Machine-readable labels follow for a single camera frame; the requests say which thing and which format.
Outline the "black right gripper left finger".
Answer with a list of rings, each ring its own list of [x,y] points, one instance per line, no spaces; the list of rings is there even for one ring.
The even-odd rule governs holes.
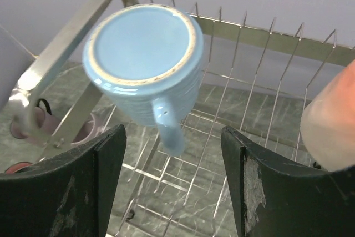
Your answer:
[[[125,150],[117,125],[20,173],[2,173],[1,235],[105,236]]]

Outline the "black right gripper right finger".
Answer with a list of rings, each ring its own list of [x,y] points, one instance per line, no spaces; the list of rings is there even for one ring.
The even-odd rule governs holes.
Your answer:
[[[239,236],[354,235],[354,167],[308,167],[228,126],[221,151]]]

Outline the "salmon pink mug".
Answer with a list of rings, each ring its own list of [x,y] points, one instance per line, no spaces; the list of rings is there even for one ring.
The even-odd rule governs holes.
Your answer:
[[[11,165],[10,167],[8,167],[5,170],[5,173],[6,174],[16,173],[16,172],[19,172],[21,169],[26,168],[31,165],[32,165],[31,162],[18,162],[18,163]]]

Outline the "dark mauve mug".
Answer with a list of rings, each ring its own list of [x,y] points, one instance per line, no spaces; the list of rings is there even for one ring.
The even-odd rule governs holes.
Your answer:
[[[49,135],[52,135],[54,133],[60,123],[60,119],[58,119],[52,114],[50,105],[48,101],[44,98],[40,98],[37,100],[35,108],[35,118],[37,126],[39,126],[41,130],[43,130]],[[14,120],[11,122],[9,130],[12,137],[16,139],[24,140],[27,143],[31,143],[37,146],[42,145],[37,138],[24,134],[20,130],[19,124]]]

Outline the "blue mug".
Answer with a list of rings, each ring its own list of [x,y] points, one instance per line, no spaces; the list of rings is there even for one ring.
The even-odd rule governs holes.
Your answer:
[[[88,78],[132,120],[158,129],[166,152],[185,150],[180,122],[202,79],[204,37],[188,13],[137,4],[99,23],[83,49]]]

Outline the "light purple mug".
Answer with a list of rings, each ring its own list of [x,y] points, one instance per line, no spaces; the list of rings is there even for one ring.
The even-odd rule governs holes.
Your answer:
[[[74,148],[90,141],[100,134],[103,131],[103,128],[103,120],[96,114],[90,113],[87,121],[83,124],[79,133],[71,143],[71,147]]]

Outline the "metal two-tier dish rack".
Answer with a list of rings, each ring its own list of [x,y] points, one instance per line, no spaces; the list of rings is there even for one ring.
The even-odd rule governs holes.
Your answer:
[[[180,122],[185,150],[174,157],[158,129],[120,110],[83,66],[92,30],[137,4],[87,1],[17,80],[8,101],[20,130],[42,144],[33,164],[73,149],[90,113],[104,122],[97,136],[124,126],[126,150],[106,235],[239,236],[221,151],[227,126],[287,159],[331,172],[307,151],[301,118],[322,89],[354,62],[354,49],[339,46],[336,31],[319,42],[305,38],[303,26],[288,35],[188,13],[204,37],[202,79],[194,107]],[[52,135],[37,126],[40,98],[60,119]]]

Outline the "orange white mug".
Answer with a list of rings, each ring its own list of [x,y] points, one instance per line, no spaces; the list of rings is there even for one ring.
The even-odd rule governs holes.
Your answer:
[[[301,137],[310,155],[326,170],[354,165],[354,62],[304,109]]]

